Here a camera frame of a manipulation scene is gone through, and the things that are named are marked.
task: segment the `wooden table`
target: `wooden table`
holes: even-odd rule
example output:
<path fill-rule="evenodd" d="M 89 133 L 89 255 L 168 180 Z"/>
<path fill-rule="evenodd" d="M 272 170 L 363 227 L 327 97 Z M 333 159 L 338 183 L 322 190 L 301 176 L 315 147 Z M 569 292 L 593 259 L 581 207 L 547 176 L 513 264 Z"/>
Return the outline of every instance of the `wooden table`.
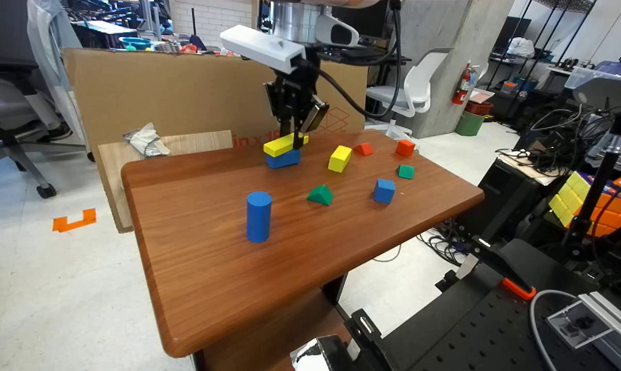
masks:
<path fill-rule="evenodd" d="M 354 155 L 343 175 L 330 173 L 335 146 L 356 142 L 372 142 L 373 156 Z M 185 356 L 268 321 L 277 309 L 482 200 L 479 187 L 424 156 L 401 159 L 395 147 L 380 132 L 361 132 L 311 138 L 301 165 L 281 170 L 266 168 L 259 147 L 128 162 L 122 176 L 163 347 Z M 401 162 L 414 165 L 412 180 L 396 176 Z M 372 197 L 377 176 L 396 180 L 388 206 Z M 329 207 L 305 200 L 319 183 L 335 192 Z M 246 239 L 246 197 L 253 190 L 272 196 L 272 230 L 259 244 Z"/>

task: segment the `green block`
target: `green block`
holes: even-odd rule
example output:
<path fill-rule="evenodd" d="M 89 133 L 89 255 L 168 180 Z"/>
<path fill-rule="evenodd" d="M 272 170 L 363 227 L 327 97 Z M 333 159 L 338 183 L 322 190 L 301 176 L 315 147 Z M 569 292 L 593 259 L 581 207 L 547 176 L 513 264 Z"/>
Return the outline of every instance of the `green block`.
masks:
<path fill-rule="evenodd" d="M 482 115 L 464 111 L 458 120 L 457 132 L 463 136 L 477 136 L 481 124 L 482 124 Z"/>
<path fill-rule="evenodd" d="M 398 165 L 396 167 L 396 175 L 401 178 L 412 178 L 414 176 L 414 167 L 412 165 Z"/>
<path fill-rule="evenodd" d="M 317 184 L 309 192 L 307 200 L 315 201 L 315 203 L 322 203 L 322 206 L 330 206 L 335 196 L 333 196 L 333 190 L 329 184 Z"/>

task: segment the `orange block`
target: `orange block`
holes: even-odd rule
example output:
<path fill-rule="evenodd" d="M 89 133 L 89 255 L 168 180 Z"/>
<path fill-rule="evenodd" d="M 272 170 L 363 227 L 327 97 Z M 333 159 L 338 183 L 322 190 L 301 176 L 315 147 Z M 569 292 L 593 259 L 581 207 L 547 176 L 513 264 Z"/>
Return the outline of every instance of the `orange block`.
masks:
<path fill-rule="evenodd" d="M 398 156 L 412 156 L 414 152 L 414 142 L 412 140 L 398 140 L 396 142 L 396 155 Z"/>
<path fill-rule="evenodd" d="M 372 156 L 373 146 L 372 146 L 372 142 L 361 142 L 361 143 L 354 146 L 354 152 L 361 155 L 361 156 Z"/>
<path fill-rule="evenodd" d="M 92 225 L 92 223 L 98 223 L 98 210 L 87 207 L 87 210 L 83 210 L 83 217 L 74 221 L 74 223 L 69 223 L 67 216 L 53 217 L 53 230 L 67 233 L 67 230 L 80 228 L 80 227 L 87 227 L 87 225 Z"/>

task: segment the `floor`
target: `floor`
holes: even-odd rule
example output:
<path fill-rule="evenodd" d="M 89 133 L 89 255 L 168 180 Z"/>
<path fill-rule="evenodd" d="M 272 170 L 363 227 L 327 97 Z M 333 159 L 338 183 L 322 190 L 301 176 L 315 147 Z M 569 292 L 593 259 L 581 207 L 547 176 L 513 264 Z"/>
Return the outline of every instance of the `floor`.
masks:
<path fill-rule="evenodd" d="M 515 133 L 484 124 L 479 136 L 445 133 L 418 140 L 420 155 L 479 183 L 496 147 Z M 58 187 L 42 200 L 26 173 L 0 160 L 0 371 L 192 371 L 190 358 L 169 358 L 161 343 L 132 233 L 114 227 L 94 165 L 83 149 L 34 155 Z M 53 233 L 56 216 L 98 223 Z M 347 310 L 365 309 L 383 333 L 440 292 L 434 285 L 450 264 L 416 239 L 395 261 L 369 261 L 348 273 Z"/>

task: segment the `red fire extinguisher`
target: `red fire extinguisher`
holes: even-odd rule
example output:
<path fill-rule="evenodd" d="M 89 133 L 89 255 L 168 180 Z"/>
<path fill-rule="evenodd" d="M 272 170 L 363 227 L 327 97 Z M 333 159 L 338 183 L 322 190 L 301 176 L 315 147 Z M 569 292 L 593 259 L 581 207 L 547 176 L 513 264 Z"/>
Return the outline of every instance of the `red fire extinguisher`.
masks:
<path fill-rule="evenodd" d="M 466 63 L 466 70 L 460 73 L 458 87 L 451 94 L 453 105 L 466 103 L 468 92 L 472 91 L 475 67 Z"/>

